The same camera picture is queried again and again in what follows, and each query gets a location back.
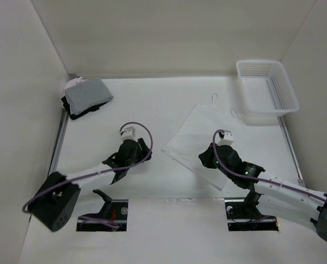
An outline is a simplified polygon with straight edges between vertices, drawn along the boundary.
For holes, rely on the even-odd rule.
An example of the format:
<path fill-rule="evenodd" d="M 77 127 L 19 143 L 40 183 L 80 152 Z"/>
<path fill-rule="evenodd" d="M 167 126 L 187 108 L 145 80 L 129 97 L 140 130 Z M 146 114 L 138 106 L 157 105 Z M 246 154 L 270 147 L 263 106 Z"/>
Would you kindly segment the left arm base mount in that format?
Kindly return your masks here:
<path fill-rule="evenodd" d="M 93 193 L 102 199 L 98 212 L 87 213 L 78 217 L 77 232 L 126 232 L 128 219 L 128 200 L 114 200 L 103 191 Z"/>

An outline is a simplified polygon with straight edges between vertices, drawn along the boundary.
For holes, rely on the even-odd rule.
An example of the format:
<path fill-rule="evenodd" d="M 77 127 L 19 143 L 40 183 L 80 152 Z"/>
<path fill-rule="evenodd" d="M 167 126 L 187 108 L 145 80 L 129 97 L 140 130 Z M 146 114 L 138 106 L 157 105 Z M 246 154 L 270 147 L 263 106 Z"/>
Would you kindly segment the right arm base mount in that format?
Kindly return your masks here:
<path fill-rule="evenodd" d="M 256 205 L 261 195 L 250 191 L 246 197 L 225 199 L 227 227 L 230 232 L 279 231 L 277 218 L 261 214 Z"/>

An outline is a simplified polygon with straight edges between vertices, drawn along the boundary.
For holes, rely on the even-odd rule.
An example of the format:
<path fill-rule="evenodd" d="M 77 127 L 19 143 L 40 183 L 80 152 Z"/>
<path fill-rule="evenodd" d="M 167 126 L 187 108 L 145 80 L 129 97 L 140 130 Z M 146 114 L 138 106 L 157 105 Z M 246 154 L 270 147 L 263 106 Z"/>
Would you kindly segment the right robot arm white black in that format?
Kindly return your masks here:
<path fill-rule="evenodd" d="M 327 242 L 327 193 L 273 176 L 263 167 L 241 160 L 228 145 L 212 143 L 198 157 L 205 168 L 218 169 L 249 191 L 242 205 L 246 216 L 280 217 L 314 231 Z"/>

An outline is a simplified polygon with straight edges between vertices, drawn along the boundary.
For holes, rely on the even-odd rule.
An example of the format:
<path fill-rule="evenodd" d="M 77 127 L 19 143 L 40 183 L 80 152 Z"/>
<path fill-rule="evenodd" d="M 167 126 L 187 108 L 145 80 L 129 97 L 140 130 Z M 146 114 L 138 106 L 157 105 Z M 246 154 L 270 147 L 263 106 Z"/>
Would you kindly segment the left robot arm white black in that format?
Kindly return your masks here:
<path fill-rule="evenodd" d="M 151 155 L 152 147 L 144 139 L 125 139 L 117 152 L 96 167 L 70 175 L 51 173 L 23 210 L 56 232 L 69 221 L 81 194 L 99 192 L 100 187 L 117 183 L 130 168 L 149 160 Z"/>

